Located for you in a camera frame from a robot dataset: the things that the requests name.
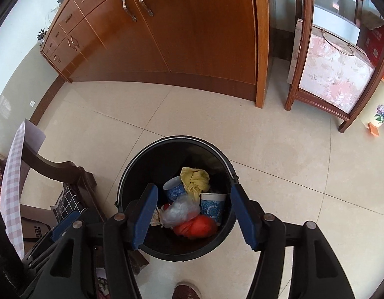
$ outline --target blue paper cup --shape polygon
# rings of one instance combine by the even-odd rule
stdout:
[[[163,185],[163,190],[165,191],[168,200],[171,202],[175,201],[180,195],[184,195],[186,193],[180,176],[176,176],[175,178],[168,180]]]
[[[200,208],[203,215],[213,218],[217,225],[221,225],[222,212],[225,206],[225,193],[201,193]]]

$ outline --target shoe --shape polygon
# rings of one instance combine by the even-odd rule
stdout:
[[[175,286],[172,299],[202,299],[202,296],[193,284],[179,282]]]

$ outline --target metal screw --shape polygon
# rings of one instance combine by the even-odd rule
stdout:
[[[115,221],[122,221],[125,218],[125,214],[123,213],[117,213],[115,214]]]
[[[316,228],[316,223],[314,223],[313,221],[307,221],[307,227],[309,229],[315,229]]]
[[[75,229],[80,228],[82,225],[83,225],[83,222],[82,222],[82,221],[75,221],[74,223],[72,223],[72,226],[73,226],[73,228],[75,228]]]
[[[275,220],[275,216],[273,214],[265,214],[264,215],[264,220],[266,220],[266,221],[274,221]]]

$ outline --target checkered tablecloth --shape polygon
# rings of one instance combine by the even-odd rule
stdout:
[[[25,119],[16,131],[2,178],[0,211],[8,238],[20,258],[25,255],[20,220],[20,196],[30,170],[30,166],[22,161],[23,144],[26,142],[32,150],[38,152],[44,139],[44,133]]]

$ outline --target red plastic bag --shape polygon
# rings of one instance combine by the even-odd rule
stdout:
[[[218,226],[213,218],[205,215],[198,215],[195,218],[173,228],[177,235],[188,237],[189,239],[206,238],[214,235]]]

